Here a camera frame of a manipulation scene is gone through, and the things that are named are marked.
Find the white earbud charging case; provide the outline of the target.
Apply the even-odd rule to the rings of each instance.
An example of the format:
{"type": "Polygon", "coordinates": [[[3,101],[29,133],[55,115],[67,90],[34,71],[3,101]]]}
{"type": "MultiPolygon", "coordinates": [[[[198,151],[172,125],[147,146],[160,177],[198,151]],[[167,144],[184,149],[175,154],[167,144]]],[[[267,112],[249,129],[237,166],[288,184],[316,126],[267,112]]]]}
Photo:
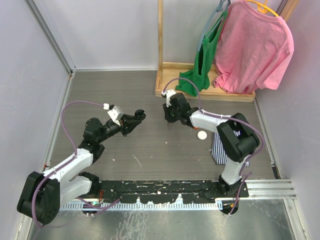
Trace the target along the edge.
{"type": "Polygon", "coordinates": [[[200,131],[197,133],[197,138],[198,138],[199,140],[201,140],[201,141],[206,140],[207,137],[208,137],[208,134],[207,134],[205,131],[203,131],[203,130],[200,130],[200,131]]]}

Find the blue striped cloth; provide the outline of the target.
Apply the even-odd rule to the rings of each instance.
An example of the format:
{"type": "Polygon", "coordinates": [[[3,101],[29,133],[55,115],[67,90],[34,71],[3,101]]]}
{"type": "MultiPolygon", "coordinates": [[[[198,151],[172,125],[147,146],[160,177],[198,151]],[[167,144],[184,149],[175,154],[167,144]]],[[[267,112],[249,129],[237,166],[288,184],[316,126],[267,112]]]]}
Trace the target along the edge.
{"type": "Polygon", "coordinates": [[[212,134],[211,156],[217,165],[225,165],[227,163],[227,154],[223,148],[223,143],[218,133],[212,134]]]}

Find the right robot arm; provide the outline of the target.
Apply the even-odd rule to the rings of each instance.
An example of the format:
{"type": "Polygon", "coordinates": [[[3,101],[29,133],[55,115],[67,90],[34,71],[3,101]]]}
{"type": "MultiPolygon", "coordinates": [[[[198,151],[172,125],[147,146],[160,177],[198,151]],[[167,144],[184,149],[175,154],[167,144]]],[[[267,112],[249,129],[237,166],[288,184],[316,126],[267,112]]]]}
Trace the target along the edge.
{"type": "Polygon", "coordinates": [[[162,105],[164,117],[169,123],[181,122],[190,128],[204,129],[218,134],[227,159],[218,179],[220,193],[231,197],[242,181],[245,161],[260,145],[257,132],[250,127],[245,116],[217,115],[199,107],[191,107],[182,93],[168,90],[161,93],[166,102],[162,105]]]}

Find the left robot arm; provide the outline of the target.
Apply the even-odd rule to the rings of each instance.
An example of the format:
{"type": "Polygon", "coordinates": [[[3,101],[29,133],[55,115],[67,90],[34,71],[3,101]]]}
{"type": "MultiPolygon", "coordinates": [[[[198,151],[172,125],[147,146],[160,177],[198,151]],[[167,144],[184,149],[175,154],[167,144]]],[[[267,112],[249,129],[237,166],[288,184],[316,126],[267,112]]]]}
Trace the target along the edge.
{"type": "Polygon", "coordinates": [[[17,211],[42,225],[53,221],[60,207],[86,195],[95,198],[100,193],[99,178],[83,170],[94,164],[105,150],[103,142],[121,133],[131,133],[146,118],[144,110],[134,115],[120,114],[102,124],[98,118],[85,123],[83,140],[76,152],[55,167],[42,173],[32,172],[25,181],[17,203],[17,211]]]}

